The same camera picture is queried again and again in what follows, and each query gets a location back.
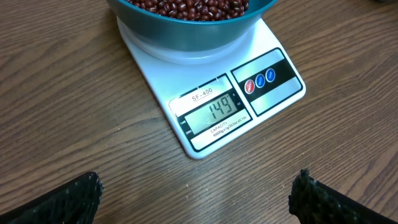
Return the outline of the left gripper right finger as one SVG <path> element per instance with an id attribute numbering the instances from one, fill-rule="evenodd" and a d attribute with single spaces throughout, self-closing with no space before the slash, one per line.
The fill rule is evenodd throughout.
<path id="1" fill-rule="evenodd" d="M 395 224 L 395 221 L 310 177 L 302 169 L 292 182 L 289 213 L 301 224 Z"/>

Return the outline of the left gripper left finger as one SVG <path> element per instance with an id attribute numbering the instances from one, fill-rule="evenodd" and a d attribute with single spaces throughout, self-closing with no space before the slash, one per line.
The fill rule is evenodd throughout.
<path id="1" fill-rule="evenodd" d="M 1 224 L 92 224 L 104 187 L 96 172 L 86 172 L 1 215 Z"/>

